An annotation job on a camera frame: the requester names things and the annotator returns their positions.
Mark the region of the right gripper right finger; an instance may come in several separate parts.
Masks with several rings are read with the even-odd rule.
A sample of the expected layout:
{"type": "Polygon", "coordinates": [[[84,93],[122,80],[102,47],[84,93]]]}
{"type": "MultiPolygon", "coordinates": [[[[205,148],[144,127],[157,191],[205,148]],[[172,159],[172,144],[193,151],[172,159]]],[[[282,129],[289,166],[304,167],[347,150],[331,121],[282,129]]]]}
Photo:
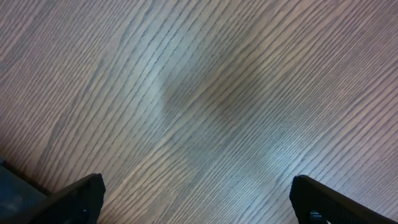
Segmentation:
{"type": "Polygon", "coordinates": [[[293,178],[289,199],[299,224],[397,224],[307,175],[293,178]]]}

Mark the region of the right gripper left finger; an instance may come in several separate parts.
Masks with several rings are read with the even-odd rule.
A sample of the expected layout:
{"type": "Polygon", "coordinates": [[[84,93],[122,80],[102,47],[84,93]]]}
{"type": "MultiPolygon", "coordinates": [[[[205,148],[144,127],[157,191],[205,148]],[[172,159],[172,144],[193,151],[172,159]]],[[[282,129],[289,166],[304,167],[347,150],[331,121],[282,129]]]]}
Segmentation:
{"type": "Polygon", "coordinates": [[[1,220],[1,224],[96,224],[106,187],[101,174],[90,174],[38,205],[1,220]]]}

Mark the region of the clear plastic storage bin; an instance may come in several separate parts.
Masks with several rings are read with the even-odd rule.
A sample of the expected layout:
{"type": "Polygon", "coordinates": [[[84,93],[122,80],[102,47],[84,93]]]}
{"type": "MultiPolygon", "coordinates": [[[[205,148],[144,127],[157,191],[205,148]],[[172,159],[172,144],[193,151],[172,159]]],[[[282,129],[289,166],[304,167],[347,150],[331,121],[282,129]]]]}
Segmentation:
{"type": "Polygon", "coordinates": [[[13,173],[1,157],[1,220],[43,202],[47,196],[13,173]]]}

